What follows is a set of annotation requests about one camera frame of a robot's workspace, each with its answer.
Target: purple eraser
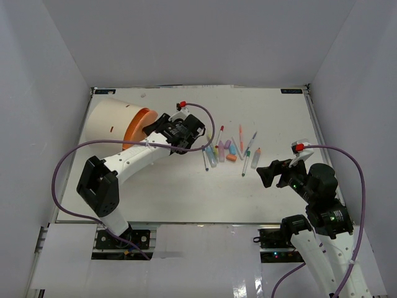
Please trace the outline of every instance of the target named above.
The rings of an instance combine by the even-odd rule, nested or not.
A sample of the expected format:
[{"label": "purple eraser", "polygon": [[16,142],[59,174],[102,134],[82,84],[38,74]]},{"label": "purple eraser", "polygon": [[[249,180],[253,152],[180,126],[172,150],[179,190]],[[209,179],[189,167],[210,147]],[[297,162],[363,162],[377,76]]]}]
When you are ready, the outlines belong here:
[{"label": "purple eraser", "polygon": [[227,140],[226,143],[225,143],[225,145],[224,145],[224,148],[225,148],[225,149],[229,149],[230,144],[231,144],[231,140]]}]

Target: red cap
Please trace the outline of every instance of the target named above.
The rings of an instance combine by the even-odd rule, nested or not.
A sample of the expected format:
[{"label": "red cap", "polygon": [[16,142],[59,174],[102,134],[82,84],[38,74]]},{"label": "red cap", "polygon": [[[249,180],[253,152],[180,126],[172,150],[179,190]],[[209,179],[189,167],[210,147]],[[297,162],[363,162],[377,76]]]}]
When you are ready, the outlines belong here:
[{"label": "red cap", "polygon": [[305,148],[304,144],[297,144],[297,146],[295,147],[296,151],[303,151],[303,149]]}]

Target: white cylindrical container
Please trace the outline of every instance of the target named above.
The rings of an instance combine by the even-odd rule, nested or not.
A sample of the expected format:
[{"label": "white cylindrical container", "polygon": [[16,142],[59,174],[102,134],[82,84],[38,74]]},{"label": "white cylindrical container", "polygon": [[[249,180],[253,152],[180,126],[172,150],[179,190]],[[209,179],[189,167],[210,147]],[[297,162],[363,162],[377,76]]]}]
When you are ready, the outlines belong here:
[{"label": "white cylindrical container", "polygon": [[[87,141],[107,139],[124,141],[142,141],[146,134],[142,128],[157,119],[157,112],[146,107],[136,106],[117,99],[107,98],[98,103],[88,117],[85,126]],[[106,155],[113,155],[129,148],[128,144],[98,144]]]}]

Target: gray wall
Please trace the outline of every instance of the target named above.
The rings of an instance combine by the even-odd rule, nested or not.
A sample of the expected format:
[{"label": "gray wall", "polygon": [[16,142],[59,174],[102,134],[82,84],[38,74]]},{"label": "gray wall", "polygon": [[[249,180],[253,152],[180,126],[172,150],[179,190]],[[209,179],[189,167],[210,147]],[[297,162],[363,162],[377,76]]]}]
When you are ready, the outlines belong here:
[{"label": "gray wall", "polygon": [[18,298],[89,88],[41,1],[0,1],[0,40],[0,297]]},{"label": "gray wall", "polygon": [[[367,183],[365,230],[389,297],[397,297],[397,2],[357,1],[313,81],[327,144],[353,154]],[[344,198],[359,221],[354,165],[331,154]]]},{"label": "gray wall", "polygon": [[312,82],[355,0],[44,0],[90,86]]}]

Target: black label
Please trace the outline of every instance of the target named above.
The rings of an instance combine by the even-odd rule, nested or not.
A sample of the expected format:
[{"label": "black label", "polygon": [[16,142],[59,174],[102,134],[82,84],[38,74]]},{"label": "black label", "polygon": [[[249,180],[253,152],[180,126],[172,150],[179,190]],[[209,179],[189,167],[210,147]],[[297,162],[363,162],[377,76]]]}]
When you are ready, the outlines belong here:
[{"label": "black label", "polygon": [[95,94],[115,94],[116,89],[96,89]]},{"label": "black label", "polygon": [[302,94],[302,89],[280,89],[282,94]]}]

